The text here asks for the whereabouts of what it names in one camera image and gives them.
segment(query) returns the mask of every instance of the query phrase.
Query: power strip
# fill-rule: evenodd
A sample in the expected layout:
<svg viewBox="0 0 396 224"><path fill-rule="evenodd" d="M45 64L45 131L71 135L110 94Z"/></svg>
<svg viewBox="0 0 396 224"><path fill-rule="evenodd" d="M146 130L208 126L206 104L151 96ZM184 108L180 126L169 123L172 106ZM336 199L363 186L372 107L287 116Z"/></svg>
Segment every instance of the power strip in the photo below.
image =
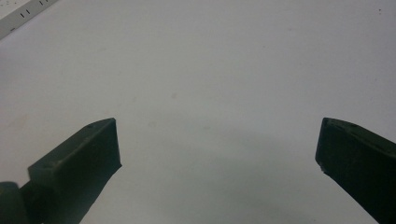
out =
<svg viewBox="0 0 396 224"><path fill-rule="evenodd" d="M0 39L58 0L0 0Z"/></svg>

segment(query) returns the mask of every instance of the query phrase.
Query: black object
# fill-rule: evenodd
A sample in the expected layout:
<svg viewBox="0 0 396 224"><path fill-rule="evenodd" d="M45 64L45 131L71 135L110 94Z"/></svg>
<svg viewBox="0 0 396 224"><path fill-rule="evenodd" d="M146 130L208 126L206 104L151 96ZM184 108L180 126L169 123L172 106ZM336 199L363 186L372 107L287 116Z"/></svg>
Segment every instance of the black object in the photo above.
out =
<svg viewBox="0 0 396 224"><path fill-rule="evenodd" d="M356 124L323 119L316 161L378 223L396 223L396 145Z"/></svg>
<svg viewBox="0 0 396 224"><path fill-rule="evenodd" d="M120 167L116 121L89 124L31 165L21 189L0 183L0 223L79 223Z"/></svg>

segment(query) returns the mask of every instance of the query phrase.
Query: electrical socket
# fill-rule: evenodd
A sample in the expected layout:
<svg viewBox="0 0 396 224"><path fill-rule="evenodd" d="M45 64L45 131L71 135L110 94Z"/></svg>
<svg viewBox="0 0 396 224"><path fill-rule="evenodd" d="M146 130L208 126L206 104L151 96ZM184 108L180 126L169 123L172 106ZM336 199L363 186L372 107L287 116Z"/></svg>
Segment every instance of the electrical socket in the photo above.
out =
<svg viewBox="0 0 396 224"><path fill-rule="evenodd" d="M0 0L0 39L58 0Z"/></svg>

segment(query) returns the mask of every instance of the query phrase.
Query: white surface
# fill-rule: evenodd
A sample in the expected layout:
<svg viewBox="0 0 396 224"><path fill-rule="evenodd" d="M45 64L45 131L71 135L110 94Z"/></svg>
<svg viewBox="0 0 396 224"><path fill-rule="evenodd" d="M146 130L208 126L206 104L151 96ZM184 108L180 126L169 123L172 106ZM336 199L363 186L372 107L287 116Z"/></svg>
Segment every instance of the white surface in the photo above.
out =
<svg viewBox="0 0 396 224"><path fill-rule="evenodd" d="M316 165L321 119L396 140L396 2L63 0L0 41L0 176L114 117L82 223L375 223Z"/></svg>
<svg viewBox="0 0 396 224"><path fill-rule="evenodd" d="M0 0L0 39L58 0Z"/></svg>

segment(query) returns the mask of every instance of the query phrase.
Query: stain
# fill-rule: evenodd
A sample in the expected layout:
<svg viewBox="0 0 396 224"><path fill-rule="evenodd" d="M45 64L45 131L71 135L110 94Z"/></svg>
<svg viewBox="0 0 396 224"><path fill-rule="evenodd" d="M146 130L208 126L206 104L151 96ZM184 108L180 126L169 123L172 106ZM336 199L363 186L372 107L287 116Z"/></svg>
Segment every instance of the stain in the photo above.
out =
<svg viewBox="0 0 396 224"><path fill-rule="evenodd" d="M156 121L151 121L151 122L148 123L148 126L150 128L155 128L155 127L157 127L157 122Z"/></svg>
<svg viewBox="0 0 396 224"><path fill-rule="evenodd" d="M29 115L28 114L24 114L22 116L19 116L17 118L15 118L14 120L12 120L9 124L8 124L8 128L13 128L16 130L20 130L22 129L25 125L27 120L29 119Z"/></svg>

